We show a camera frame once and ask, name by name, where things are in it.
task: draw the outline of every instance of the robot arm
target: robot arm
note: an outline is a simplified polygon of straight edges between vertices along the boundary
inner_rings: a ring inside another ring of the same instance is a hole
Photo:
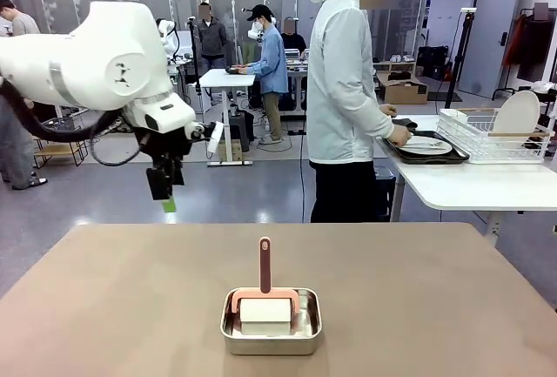
[[[0,38],[0,94],[22,124],[40,138],[92,138],[122,116],[134,129],[154,199],[168,199],[183,184],[180,168],[194,142],[216,151],[222,124],[203,125],[172,89],[166,55],[151,12],[141,3],[93,2],[87,19],[69,35]],[[83,131],[50,131],[22,98],[44,104],[107,111]]]
[[[159,18],[157,20],[157,27],[166,56],[169,59],[175,59],[180,49],[180,38],[176,32],[176,23]]]

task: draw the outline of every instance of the dish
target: dish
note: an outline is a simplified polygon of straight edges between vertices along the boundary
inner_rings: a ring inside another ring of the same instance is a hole
[[[453,150],[453,147],[442,140],[425,136],[412,136],[405,146],[400,147],[404,152],[418,155],[444,155]]]
[[[531,91],[519,91],[511,96],[499,109],[493,133],[532,133],[540,118],[540,100]],[[506,141],[505,147],[520,148],[527,140],[524,138],[497,138]]]

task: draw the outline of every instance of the metal tray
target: metal tray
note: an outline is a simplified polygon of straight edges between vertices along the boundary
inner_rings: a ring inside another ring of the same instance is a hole
[[[453,147],[453,150],[445,155],[417,155],[410,152],[404,152],[400,148],[394,146],[391,142],[383,139],[383,142],[396,153],[400,160],[409,165],[456,165],[462,164],[470,159],[470,155],[462,151],[457,145],[450,140],[439,135],[436,131],[415,131],[414,136],[424,136],[427,138],[436,138],[443,140]]]
[[[231,290],[225,299],[220,331],[226,350],[234,355],[311,355],[318,347],[322,322],[317,294],[308,288],[294,288],[300,309],[291,323],[290,334],[280,336],[243,335],[240,315],[232,313]]]

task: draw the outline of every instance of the black tray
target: black tray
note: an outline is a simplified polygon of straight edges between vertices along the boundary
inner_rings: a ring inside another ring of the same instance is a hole
[[[438,139],[438,140],[444,140],[445,142],[447,142],[448,144],[450,144],[453,147],[453,150],[450,151],[449,153],[446,153],[445,155],[416,155],[415,153],[402,151],[400,148],[397,148],[396,146],[394,146],[391,142],[389,142],[386,139],[383,139],[383,142],[385,142],[393,150],[393,152],[396,153],[399,156],[399,158],[402,160],[402,162],[404,162],[405,164],[409,164],[409,165],[427,165],[427,164],[431,164],[431,165],[443,165],[443,164],[456,165],[456,164],[462,164],[463,162],[470,159],[470,155],[468,155],[466,152],[462,151],[460,148],[458,148],[460,153],[462,153],[462,155],[466,155],[466,156],[463,157],[458,152],[456,152],[457,146],[455,144],[453,144],[450,140],[446,140],[443,136],[439,135],[439,133],[437,133],[436,131],[415,131],[413,133],[413,135],[414,136],[425,136],[427,138],[435,138],[435,139]]]

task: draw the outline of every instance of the person's hand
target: person's hand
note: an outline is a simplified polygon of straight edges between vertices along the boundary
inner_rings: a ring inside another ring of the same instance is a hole
[[[406,142],[408,142],[411,137],[412,133],[410,133],[406,127],[395,125],[394,131],[388,139],[393,145],[401,147],[406,145]]]
[[[392,104],[382,104],[379,106],[381,111],[383,111],[387,116],[392,118],[397,117],[397,108]]]

